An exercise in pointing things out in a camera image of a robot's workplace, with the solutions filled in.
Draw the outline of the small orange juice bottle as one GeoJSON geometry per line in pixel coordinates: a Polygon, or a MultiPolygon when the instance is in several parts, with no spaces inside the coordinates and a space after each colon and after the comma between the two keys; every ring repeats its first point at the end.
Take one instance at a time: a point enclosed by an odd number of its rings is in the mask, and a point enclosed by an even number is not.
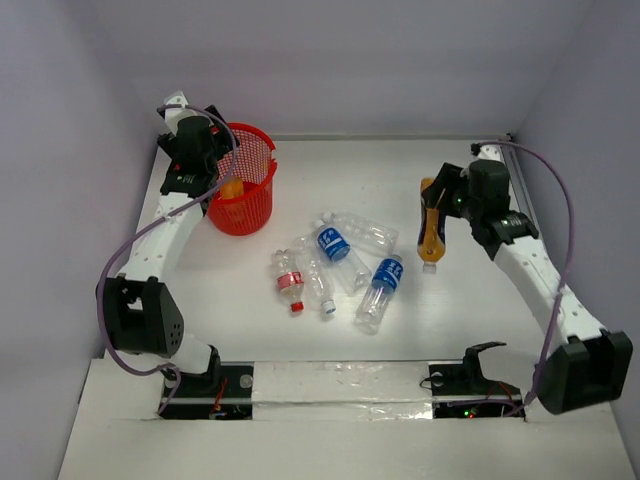
{"type": "Polygon", "coordinates": [[[244,182],[241,178],[232,176],[226,183],[224,183],[220,190],[219,195],[222,200],[233,200],[242,197],[245,193],[244,182]]]}

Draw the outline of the red label clear bottle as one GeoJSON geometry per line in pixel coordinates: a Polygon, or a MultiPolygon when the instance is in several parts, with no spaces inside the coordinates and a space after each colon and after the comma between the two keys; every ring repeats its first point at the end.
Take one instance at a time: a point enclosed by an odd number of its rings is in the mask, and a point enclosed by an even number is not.
{"type": "Polygon", "coordinates": [[[300,314],[304,310],[304,280],[294,253],[289,249],[277,250],[272,255],[272,268],[279,295],[288,303],[292,314],[300,314]]]}

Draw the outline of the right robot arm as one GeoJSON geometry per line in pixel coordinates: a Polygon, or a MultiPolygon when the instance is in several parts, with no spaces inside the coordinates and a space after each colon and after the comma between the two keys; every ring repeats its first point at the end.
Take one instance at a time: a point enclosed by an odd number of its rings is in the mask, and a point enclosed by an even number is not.
{"type": "Polygon", "coordinates": [[[446,251],[447,218],[466,220],[472,238],[516,287],[544,332],[532,385],[510,415],[520,415],[534,401],[554,415],[615,401],[623,392],[632,341],[607,329],[569,288],[575,242],[568,242],[564,265],[556,268],[533,220],[512,209],[508,168],[489,155],[501,145],[474,143],[468,166],[444,163],[435,177],[422,179],[417,252],[425,266],[437,264],[446,251]]]}

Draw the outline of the clear unlabelled bottle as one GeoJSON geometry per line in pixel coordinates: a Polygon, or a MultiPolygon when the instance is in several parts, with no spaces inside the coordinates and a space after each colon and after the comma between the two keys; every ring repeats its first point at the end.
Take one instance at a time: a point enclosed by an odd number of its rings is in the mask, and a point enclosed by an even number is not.
{"type": "Polygon", "coordinates": [[[353,246],[372,255],[386,256],[395,251],[399,232],[349,212],[323,212],[321,219],[335,227],[353,246]]]}

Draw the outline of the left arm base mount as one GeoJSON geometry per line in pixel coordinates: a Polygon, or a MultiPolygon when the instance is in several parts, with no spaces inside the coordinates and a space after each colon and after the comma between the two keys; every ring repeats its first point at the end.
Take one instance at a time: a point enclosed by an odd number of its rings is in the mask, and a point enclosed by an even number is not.
{"type": "Polygon", "coordinates": [[[216,385],[184,375],[177,392],[160,413],[167,420],[251,420],[253,363],[221,364],[216,385]]]}

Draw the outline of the tall orange drink bottle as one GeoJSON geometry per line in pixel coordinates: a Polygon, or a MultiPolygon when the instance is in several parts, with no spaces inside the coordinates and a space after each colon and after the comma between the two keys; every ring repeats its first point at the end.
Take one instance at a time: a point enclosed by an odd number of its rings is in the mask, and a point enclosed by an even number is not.
{"type": "Polygon", "coordinates": [[[435,208],[428,208],[424,199],[424,194],[433,182],[433,178],[427,177],[421,180],[420,185],[421,228],[417,241],[417,253],[423,262],[423,272],[427,274],[436,273],[437,264],[446,253],[440,212],[435,208]]]}

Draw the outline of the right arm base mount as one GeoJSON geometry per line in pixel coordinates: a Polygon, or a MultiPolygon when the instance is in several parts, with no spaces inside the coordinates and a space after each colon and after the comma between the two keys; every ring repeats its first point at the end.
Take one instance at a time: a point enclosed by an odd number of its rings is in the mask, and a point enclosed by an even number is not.
{"type": "Polygon", "coordinates": [[[432,395],[434,419],[524,418],[519,388],[484,376],[480,354],[504,347],[504,342],[485,342],[468,347],[460,360],[430,363],[419,386],[432,395]]]}

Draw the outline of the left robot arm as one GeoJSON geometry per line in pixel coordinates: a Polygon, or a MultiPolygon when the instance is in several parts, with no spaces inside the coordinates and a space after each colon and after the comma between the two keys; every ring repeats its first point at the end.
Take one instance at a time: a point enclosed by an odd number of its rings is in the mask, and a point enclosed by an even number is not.
{"type": "Polygon", "coordinates": [[[209,395],[221,383],[217,351],[186,333],[168,280],[212,198],[229,180],[219,164],[237,160],[239,141],[214,106],[199,109],[175,95],[158,112],[169,129],[158,146],[170,165],[152,223],[124,246],[129,260],[116,274],[110,265],[101,274],[98,321],[112,356],[154,356],[160,369],[187,374],[195,392],[209,395]]]}

